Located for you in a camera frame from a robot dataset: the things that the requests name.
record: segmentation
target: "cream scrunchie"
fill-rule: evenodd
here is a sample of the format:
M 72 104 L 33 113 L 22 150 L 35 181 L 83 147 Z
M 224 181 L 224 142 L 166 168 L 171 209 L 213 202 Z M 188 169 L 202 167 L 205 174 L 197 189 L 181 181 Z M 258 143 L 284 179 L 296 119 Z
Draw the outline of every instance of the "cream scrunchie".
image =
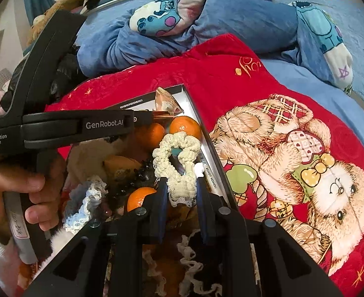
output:
M 156 177 L 167 177 L 169 200 L 173 207 L 178 203 L 192 207 L 196 200 L 196 174 L 194 161 L 200 151 L 200 141 L 185 132 L 167 134 L 160 142 L 160 148 L 153 151 L 153 165 Z M 185 175 L 177 172 L 169 161 L 172 149 L 181 148 L 178 160 L 185 169 Z

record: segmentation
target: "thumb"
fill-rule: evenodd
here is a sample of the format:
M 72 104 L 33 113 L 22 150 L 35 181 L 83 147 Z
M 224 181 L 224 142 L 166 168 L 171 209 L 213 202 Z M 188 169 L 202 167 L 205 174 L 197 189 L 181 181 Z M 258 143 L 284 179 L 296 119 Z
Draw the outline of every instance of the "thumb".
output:
M 45 177 L 41 174 L 29 172 L 19 166 L 0 164 L 0 192 L 38 192 L 44 185 Z

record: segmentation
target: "finger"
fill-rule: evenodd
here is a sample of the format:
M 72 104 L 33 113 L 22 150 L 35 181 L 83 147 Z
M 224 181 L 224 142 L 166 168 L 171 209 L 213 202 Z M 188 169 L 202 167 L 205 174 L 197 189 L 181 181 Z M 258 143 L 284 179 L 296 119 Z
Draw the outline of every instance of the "finger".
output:
M 58 222 L 59 222 L 58 215 L 55 215 L 49 221 L 40 222 L 39 227 L 40 227 L 40 229 L 42 229 L 42 231 L 48 231 L 50 229 L 53 229 L 55 226 L 57 226 Z
M 57 210 L 58 201 L 36 204 L 26 209 L 25 219 L 31 224 L 49 221 L 57 215 Z
M 45 177 L 19 166 L 0 164 L 0 192 L 38 192 L 45 185 Z
M 46 178 L 43 189 L 29 194 L 29 199 L 32 203 L 51 202 L 59 198 L 60 191 L 64 185 L 65 168 L 66 163 L 64 159 L 61 156 L 57 157 L 50 167 L 49 177 Z

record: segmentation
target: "orange fruit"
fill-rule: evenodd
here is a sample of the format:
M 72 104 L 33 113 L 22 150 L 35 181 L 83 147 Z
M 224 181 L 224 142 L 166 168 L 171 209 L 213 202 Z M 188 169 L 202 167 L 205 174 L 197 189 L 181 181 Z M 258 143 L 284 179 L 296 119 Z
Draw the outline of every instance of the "orange fruit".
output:
M 185 132 L 187 135 L 201 139 L 201 127 L 193 118 L 189 116 L 177 116 L 171 122 L 170 134 Z
M 156 193 L 156 190 L 154 188 L 146 187 L 146 188 L 136 189 L 129 196 L 129 199 L 127 201 L 127 211 L 130 212 L 131 210 L 134 210 L 137 207 L 141 207 L 144 202 L 145 196 L 152 193 Z
M 139 126 L 135 129 L 135 135 L 140 145 L 147 150 L 153 150 L 159 147 L 165 135 L 165 129 L 159 123 Z

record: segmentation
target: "white sleeve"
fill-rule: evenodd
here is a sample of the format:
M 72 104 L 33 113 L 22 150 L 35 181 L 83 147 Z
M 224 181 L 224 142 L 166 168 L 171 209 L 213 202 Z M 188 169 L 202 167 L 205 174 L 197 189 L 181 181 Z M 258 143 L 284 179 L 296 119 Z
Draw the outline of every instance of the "white sleeve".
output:
M 0 287 L 9 297 L 15 296 L 20 263 L 13 237 L 6 246 L 0 243 Z

